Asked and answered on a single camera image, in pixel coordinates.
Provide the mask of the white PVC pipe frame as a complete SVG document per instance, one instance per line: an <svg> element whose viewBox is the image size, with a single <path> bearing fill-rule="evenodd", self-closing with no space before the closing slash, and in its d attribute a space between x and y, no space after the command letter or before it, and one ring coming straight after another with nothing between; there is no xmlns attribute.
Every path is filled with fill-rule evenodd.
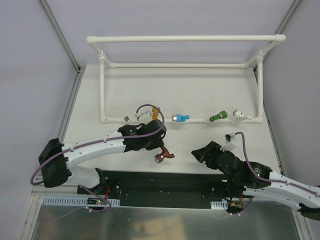
<svg viewBox="0 0 320 240"><path fill-rule="evenodd" d="M274 35L167 35L167 36L87 36L86 42L99 57L99 121L101 124L134 123L131 117L112 118L106 112L105 68L162 68L162 69L247 69L257 63L257 114L251 121L241 123L262 124L264 121L263 104L263 61L265 55L286 40L284 34ZM116 63L108 59L99 43L144 43L144 42L269 42L269 44L244 63ZM221 119L224 123L238 123L233 117Z"/></svg>

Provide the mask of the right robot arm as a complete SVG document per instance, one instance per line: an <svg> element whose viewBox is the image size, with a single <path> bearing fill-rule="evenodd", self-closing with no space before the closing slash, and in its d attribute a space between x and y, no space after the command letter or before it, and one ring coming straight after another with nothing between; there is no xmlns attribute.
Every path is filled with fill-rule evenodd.
<svg viewBox="0 0 320 240"><path fill-rule="evenodd" d="M192 156L211 170L219 170L226 178L217 190L223 196L238 195L265 198L298 211L303 217L320 219L320 188L305 185L273 171L259 162L249 161L247 149L242 147L245 160L224 150L211 141L206 146L192 150Z"/></svg>

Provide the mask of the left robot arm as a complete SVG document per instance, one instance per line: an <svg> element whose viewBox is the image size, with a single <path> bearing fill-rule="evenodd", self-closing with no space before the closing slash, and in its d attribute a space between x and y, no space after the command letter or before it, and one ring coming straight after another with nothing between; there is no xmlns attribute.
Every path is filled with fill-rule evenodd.
<svg viewBox="0 0 320 240"><path fill-rule="evenodd" d="M166 132L165 125L157 119L147 124L126 124L95 140L61 143L58 138L53 138L38 157L42 183L46 188L75 183L86 186L96 195L102 194L105 181L97 170L81 167L81 163L111 154L162 148Z"/></svg>

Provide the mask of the brown water faucet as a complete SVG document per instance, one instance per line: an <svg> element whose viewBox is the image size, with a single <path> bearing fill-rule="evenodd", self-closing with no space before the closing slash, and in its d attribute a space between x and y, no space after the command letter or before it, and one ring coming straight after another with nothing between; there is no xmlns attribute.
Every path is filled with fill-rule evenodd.
<svg viewBox="0 0 320 240"><path fill-rule="evenodd" d="M175 155L170 153L165 146L161 146L161 153L155 156L155 161L160 164L164 159L173 159Z"/></svg>

